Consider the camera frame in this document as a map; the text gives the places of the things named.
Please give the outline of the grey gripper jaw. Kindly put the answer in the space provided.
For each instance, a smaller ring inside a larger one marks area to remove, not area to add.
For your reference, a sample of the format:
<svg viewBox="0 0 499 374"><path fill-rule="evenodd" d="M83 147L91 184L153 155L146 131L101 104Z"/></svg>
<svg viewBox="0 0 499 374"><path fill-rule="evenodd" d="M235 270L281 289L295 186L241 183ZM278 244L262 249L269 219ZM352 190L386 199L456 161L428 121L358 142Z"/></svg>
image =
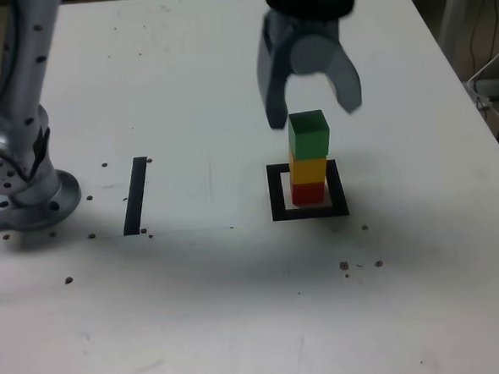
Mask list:
<svg viewBox="0 0 499 374"><path fill-rule="evenodd" d="M324 74L341 108L351 114L362 103L357 69L339 41L323 35L302 36L290 52L293 73L300 76Z"/></svg>
<svg viewBox="0 0 499 374"><path fill-rule="evenodd" d="M262 23L256 69L266 119L272 129L282 130L288 118L285 89L293 73L292 37L293 27L288 17L269 10Z"/></svg>

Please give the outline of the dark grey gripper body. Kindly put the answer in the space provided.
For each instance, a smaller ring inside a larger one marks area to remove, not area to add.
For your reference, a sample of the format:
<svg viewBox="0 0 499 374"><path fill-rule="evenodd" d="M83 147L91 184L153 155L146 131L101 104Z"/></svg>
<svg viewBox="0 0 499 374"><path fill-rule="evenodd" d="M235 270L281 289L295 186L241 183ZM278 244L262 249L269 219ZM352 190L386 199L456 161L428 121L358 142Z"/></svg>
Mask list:
<svg viewBox="0 0 499 374"><path fill-rule="evenodd" d="M301 41L309 35L322 36L326 40L339 43L337 20L317 21L286 19L284 25L285 36L282 47L291 49L295 42Z"/></svg>

